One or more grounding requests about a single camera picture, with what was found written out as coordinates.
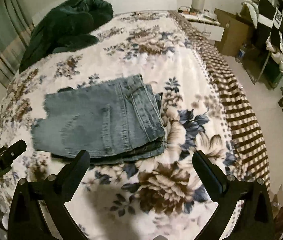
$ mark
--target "tiled floor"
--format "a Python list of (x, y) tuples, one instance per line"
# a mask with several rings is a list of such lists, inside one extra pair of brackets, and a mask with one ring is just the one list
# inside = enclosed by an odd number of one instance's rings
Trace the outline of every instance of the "tiled floor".
[(224, 57), (243, 85), (259, 121), (269, 158), (270, 189), (275, 193), (283, 185), (283, 112), (278, 105), (282, 97), (280, 86), (269, 90), (263, 82), (254, 85), (240, 63), (233, 57)]

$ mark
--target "metal bolt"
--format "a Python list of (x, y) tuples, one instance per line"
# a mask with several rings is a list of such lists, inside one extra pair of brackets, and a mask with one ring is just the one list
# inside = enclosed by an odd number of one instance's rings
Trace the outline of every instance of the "metal bolt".
[(24, 183), (26, 182), (26, 179), (25, 178), (22, 178), (18, 181), (18, 184), (19, 185), (23, 185)]
[(56, 179), (56, 175), (55, 175), (55, 174), (50, 174), (50, 175), (47, 177), (47, 179), (48, 179), (49, 181), (54, 181), (54, 180)]
[(260, 184), (260, 185), (263, 185), (265, 182), (263, 179), (257, 179), (257, 182)]
[(227, 175), (227, 179), (228, 179), (229, 181), (234, 181), (236, 178), (235, 178), (234, 175)]

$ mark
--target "floral bedspread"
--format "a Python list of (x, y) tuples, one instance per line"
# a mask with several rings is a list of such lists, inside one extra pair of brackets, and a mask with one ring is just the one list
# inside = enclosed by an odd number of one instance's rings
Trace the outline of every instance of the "floral bedspread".
[[(155, 93), (164, 92), (164, 153), (134, 163), (91, 166), (65, 205), (89, 239), (151, 240), (163, 235), (193, 240), (217, 206), (192, 167), (193, 152), (202, 150), (226, 174), (240, 166), (224, 106), (205, 64), (169, 12), (120, 15), (92, 34), (98, 44), (50, 55), (9, 85), (0, 106), (0, 147), (23, 139), (27, 151), (0, 179), (1, 208), (9, 212), (19, 179), (45, 179), (65, 165), (33, 149), (30, 128), (47, 116), (45, 94), (141, 73)], [(222, 238), (238, 214), (235, 210)]]

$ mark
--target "curtain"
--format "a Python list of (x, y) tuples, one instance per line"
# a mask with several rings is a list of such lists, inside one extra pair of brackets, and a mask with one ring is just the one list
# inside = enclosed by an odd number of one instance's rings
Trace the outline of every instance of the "curtain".
[(19, 68), (32, 30), (17, 0), (0, 0), (0, 83), (4, 87)]

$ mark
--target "denim shorts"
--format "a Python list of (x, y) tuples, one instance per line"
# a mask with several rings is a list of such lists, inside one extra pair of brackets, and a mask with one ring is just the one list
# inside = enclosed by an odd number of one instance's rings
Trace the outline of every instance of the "denim shorts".
[[(109, 161), (163, 152), (165, 132), (156, 98), (141, 75), (48, 94), (44, 107), (48, 118), (32, 127), (35, 150), (67, 158), (87, 150), (92, 159), (103, 158), (103, 164), (108, 162), (106, 157), (115, 155), (118, 158)], [(140, 150), (143, 146), (147, 154)]]

